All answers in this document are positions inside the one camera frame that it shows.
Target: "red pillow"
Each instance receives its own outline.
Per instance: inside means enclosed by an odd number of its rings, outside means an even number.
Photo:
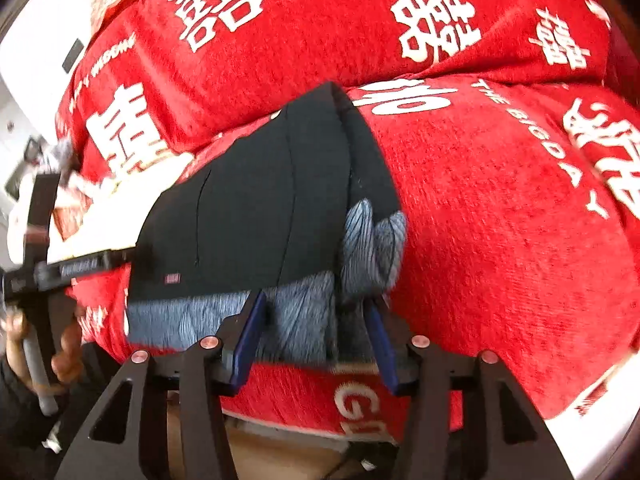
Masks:
[[[98,179],[197,150],[327,80],[600,82],[609,32],[586,1],[136,0],[79,63],[58,132]]]
[[[602,86],[546,84],[517,91],[536,102],[595,168],[616,199],[640,272],[640,113]]]
[[[538,99],[548,88],[448,76],[371,84],[350,97],[407,214],[393,308],[450,351],[497,351],[551,418],[628,351],[638,278],[614,197],[550,119],[554,106],[567,104]],[[604,98],[599,86],[565,92]],[[266,120],[222,138],[250,134]],[[225,149],[212,147],[209,159]],[[121,360],[133,350],[123,329],[128,279],[124,269],[74,288],[90,312],[100,302],[96,339]],[[371,374],[268,364],[255,365],[241,394],[223,405],[271,424],[396,438],[406,407]]]

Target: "black tool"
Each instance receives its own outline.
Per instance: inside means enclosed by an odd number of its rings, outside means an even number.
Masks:
[[[180,391],[180,429],[188,480],[237,480],[220,407],[246,383],[266,319],[266,298],[252,292],[215,336],[184,352],[135,352],[113,378],[76,435],[56,480],[168,478],[166,394]]]
[[[23,348],[31,380],[45,389],[58,382],[51,358],[60,350],[62,331],[75,311],[71,302],[64,301],[50,309],[51,294],[69,286],[75,278],[114,269],[132,257],[132,250],[103,251],[47,264],[49,224],[59,182],[59,173],[36,176],[24,235],[24,262],[22,267],[2,277],[5,307],[22,310],[30,325]],[[53,395],[39,394],[38,399],[44,415],[58,412]]]
[[[492,351],[477,358],[445,352],[415,335],[382,297],[367,300],[365,322],[380,377],[396,396],[411,396],[392,480],[444,480],[449,396],[463,396],[465,480],[572,480],[540,414]]]

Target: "black cloth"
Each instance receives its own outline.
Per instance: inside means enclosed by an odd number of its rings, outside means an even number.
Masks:
[[[287,104],[188,181],[140,231],[129,302],[270,288],[335,270],[347,211],[400,209],[380,149],[335,84]]]
[[[84,372],[62,402],[62,413],[46,417],[40,412],[37,396],[28,390],[9,368],[6,357],[0,360],[0,478],[53,479],[66,450],[82,426],[111,378],[117,364],[97,344],[82,346]],[[43,447],[53,427],[59,454]]]

